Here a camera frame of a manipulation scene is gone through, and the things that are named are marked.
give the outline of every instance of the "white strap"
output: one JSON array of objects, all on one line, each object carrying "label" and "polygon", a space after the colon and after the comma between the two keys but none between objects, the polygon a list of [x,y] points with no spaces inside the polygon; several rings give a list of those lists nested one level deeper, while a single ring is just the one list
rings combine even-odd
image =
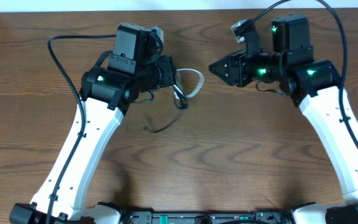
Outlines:
[{"label": "white strap", "polygon": [[[204,75],[201,72],[199,72],[199,71],[197,71],[195,69],[191,69],[191,68],[181,68],[181,69],[178,69],[177,71],[185,71],[185,70],[195,72],[200,77],[200,80],[198,81],[198,84],[197,84],[196,88],[189,95],[186,95],[187,98],[192,98],[195,95],[197,95],[197,93],[199,92],[201,87],[203,87],[203,85],[204,85]],[[174,92],[174,94],[175,94],[175,98],[179,100],[179,97],[178,97],[177,93]]]}]

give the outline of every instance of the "wooden table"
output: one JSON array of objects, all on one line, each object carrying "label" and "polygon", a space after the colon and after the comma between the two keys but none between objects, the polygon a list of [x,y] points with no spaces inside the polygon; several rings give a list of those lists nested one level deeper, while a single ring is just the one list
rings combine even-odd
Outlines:
[{"label": "wooden table", "polygon": [[[75,100],[49,56],[56,34],[111,34],[121,22],[159,26],[164,53],[178,68],[205,75],[199,95],[171,128],[152,134],[179,112],[173,92],[156,92],[151,104],[131,105],[114,133],[90,185],[86,206],[112,201],[154,210],[244,211],[299,203],[341,203],[333,166],[309,122],[291,100],[227,86],[208,65],[243,48],[230,26],[260,10],[0,13],[0,223],[16,202],[30,202],[47,177],[75,114]],[[358,119],[358,9],[338,9],[347,31],[346,88]],[[257,23],[266,52],[270,21],[304,13],[315,58],[341,70],[337,25],[324,9],[274,10]],[[82,74],[114,39],[58,40],[56,54],[80,87]],[[184,75],[193,88],[196,75]]]}]

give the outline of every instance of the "green led indicator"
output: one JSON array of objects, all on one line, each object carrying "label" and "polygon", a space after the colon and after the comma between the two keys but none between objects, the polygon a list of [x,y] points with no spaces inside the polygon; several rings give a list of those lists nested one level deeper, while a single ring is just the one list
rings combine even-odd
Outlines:
[{"label": "green led indicator", "polygon": [[307,72],[308,72],[309,75],[312,76],[316,71],[314,71],[314,70],[308,70]]},{"label": "green led indicator", "polygon": [[259,72],[259,75],[264,75],[264,74],[266,74],[266,68],[259,69],[258,72]]}]

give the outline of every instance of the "green component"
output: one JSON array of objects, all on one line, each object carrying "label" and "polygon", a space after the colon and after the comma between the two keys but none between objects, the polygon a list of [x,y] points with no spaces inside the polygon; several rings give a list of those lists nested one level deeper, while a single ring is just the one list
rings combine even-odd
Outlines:
[{"label": "green component", "polygon": [[265,75],[266,74],[266,68],[261,68],[258,70],[259,75]]},{"label": "green component", "polygon": [[307,72],[308,72],[308,74],[309,74],[310,76],[312,76],[316,71],[314,71],[314,70],[308,70]]},{"label": "green component", "polygon": [[160,216],[160,224],[168,224],[168,215]]}]

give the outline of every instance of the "white wall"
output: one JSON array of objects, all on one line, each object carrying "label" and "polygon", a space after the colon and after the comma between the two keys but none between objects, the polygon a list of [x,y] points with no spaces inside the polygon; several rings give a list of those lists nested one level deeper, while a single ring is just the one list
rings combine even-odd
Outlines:
[{"label": "white wall", "polygon": [[[263,9],[278,0],[0,0],[0,12],[140,11]],[[326,0],[331,7],[358,7],[358,0]],[[281,8],[322,7],[315,0],[293,0]]]}]

